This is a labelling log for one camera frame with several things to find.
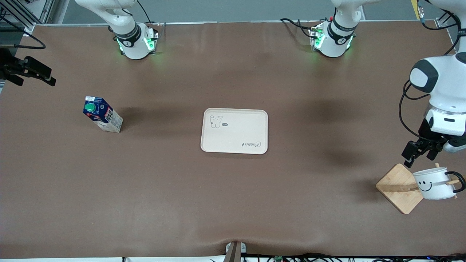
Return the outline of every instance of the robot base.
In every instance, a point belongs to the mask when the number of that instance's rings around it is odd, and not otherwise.
[[[120,43],[120,50],[122,55],[126,55],[130,59],[143,59],[148,54],[154,54],[157,46],[158,33],[154,34],[154,29],[148,27],[143,23],[137,23],[141,28],[141,37],[134,43],[132,47],[127,47]]]
[[[335,41],[330,38],[327,28],[329,22],[325,21],[309,30],[310,36],[315,36],[317,39],[310,39],[311,47],[314,51],[320,51],[323,55],[328,57],[339,57],[350,48],[351,40],[353,36],[343,45],[337,45]]]

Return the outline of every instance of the green bottle cap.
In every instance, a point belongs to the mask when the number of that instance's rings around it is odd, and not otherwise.
[[[96,105],[94,105],[93,103],[88,103],[84,106],[84,109],[89,112],[94,112],[94,110],[96,110]]]

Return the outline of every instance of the smiley face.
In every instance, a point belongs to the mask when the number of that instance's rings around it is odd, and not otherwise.
[[[419,185],[418,185],[418,187],[419,187],[419,189],[420,189],[421,191],[427,192],[427,191],[429,191],[429,190],[431,190],[431,189],[432,189],[432,182],[429,182],[429,183],[430,183],[431,185],[430,185],[430,187],[429,187],[427,190],[425,190],[425,189],[422,189],[423,187],[424,187],[424,188],[426,188],[426,186],[424,186],[424,185],[426,184],[426,182],[425,182],[425,181],[422,181],[422,182],[421,182],[421,181],[419,181]]]

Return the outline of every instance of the table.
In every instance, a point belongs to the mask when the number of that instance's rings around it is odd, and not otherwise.
[[[448,36],[409,21],[356,33],[331,59],[289,24],[173,25],[132,61],[105,27],[37,26],[47,49],[17,56],[50,66],[57,86],[27,79],[0,96],[1,257],[216,255],[230,241],[281,255],[464,252],[466,195],[402,215],[375,188],[414,139],[398,120],[402,85]],[[122,132],[92,123],[85,96],[104,97]],[[411,128],[426,105],[405,102]],[[211,107],[265,110],[267,153],[203,152]],[[436,161],[466,172],[464,157]],[[431,167],[422,157],[412,171]]]

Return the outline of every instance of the milk carton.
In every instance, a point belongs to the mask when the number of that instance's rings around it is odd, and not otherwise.
[[[123,118],[101,97],[86,97],[82,112],[102,130],[120,132]]]

